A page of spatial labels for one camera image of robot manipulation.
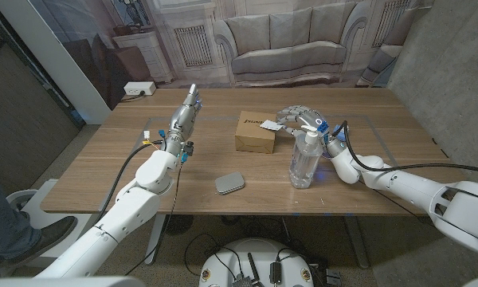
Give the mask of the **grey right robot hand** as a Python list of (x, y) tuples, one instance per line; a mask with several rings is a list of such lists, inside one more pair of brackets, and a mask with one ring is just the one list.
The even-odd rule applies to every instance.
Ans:
[(276, 114), (276, 123), (282, 126), (282, 129), (294, 137), (305, 134), (303, 125), (312, 126), (318, 129), (318, 140), (323, 146), (325, 152), (335, 158), (348, 146), (338, 140), (329, 132), (327, 121), (321, 113), (315, 109), (303, 105), (288, 106)]

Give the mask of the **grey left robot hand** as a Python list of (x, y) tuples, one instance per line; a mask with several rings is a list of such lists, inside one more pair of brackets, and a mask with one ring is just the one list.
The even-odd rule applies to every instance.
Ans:
[(176, 109), (170, 119), (165, 151), (178, 156), (182, 143), (186, 142), (194, 130), (194, 122), (202, 108), (202, 101), (196, 84), (190, 86), (186, 99)]

